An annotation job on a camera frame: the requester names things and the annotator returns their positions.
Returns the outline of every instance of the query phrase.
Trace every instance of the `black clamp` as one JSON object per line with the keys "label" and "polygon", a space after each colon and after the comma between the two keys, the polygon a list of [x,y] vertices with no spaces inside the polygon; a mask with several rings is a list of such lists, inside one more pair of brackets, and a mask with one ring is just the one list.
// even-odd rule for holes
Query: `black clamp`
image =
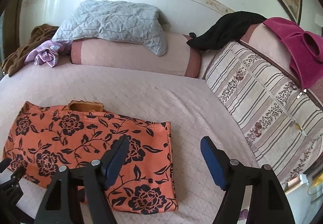
{"label": "black clamp", "polygon": [[252,194],[246,224],[295,224],[284,190],[270,165],[244,166],[217,149],[208,136],[201,140],[201,152],[215,184],[225,191],[213,224],[237,223],[247,185],[252,185]]}
{"label": "black clamp", "polygon": [[62,165],[47,187],[35,224],[84,224],[78,186],[84,187],[94,224],[117,224],[104,191],[116,182],[128,151],[129,140],[121,136],[100,160],[92,160],[85,167],[74,169]]}
{"label": "black clamp", "polygon": [[[10,158],[5,158],[0,162],[0,173],[2,173],[11,163]],[[16,204],[23,196],[19,181],[25,175],[26,169],[19,166],[11,175],[10,180],[0,184],[0,220],[1,223],[10,224],[32,224],[33,218],[19,209]]]}

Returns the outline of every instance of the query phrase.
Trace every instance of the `brown cloth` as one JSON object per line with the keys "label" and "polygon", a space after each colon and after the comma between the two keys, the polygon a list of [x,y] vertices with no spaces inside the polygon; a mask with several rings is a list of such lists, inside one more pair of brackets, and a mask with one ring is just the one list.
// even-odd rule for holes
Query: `brown cloth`
{"label": "brown cloth", "polygon": [[36,26],[30,36],[26,46],[19,47],[14,53],[10,54],[2,63],[1,69],[9,74],[9,77],[18,72],[25,65],[27,55],[43,42],[50,40],[56,33],[58,27],[49,24]]}

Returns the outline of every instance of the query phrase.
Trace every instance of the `black cloth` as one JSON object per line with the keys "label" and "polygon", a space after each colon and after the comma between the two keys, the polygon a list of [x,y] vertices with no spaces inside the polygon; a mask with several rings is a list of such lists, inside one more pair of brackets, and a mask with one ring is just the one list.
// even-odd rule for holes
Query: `black cloth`
{"label": "black cloth", "polygon": [[206,33],[187,41],[201,51],[219,50],[229,41],[239,41],[252,24],[262,23],[266,18],[250,12],[235,12],[222,16]]}

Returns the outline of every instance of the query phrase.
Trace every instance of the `blue gripper pad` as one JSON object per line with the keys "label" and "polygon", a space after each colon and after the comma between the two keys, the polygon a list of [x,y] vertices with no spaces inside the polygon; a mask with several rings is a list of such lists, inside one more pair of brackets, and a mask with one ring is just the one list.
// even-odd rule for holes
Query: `blue gripper pad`
{"label": "blue gripper pad", "polygon": [[114,183],[116,183],[119,176],[121,167],[126,160],[127,154],[129,152],[129,140],[125,138],[122,144],[120,145],[117,153],[114,155],[111,160],[109,167],[106,171],[106,188],[110,188]]}
{"label": "blue gripper pad", "polygon": [[216,151],[217,148],[208,136],[205,136],[201,139],[201,153],[207,167],[209,168],[213,181],[222,190],[225,190],[227,180],[225,178],[223,168],[216,156]]}

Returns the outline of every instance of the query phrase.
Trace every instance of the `magenta towel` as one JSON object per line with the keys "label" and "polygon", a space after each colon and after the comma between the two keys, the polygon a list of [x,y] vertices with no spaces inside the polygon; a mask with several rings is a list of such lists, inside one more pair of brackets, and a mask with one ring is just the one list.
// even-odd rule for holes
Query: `magenta towel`
{"label": "magenta towel", "polygon": [[310,88],[323,77],[323,38],[304,31],[290,20],[274,17],[263,22],[281,39],[291,54],[289,67],[302,89]]}

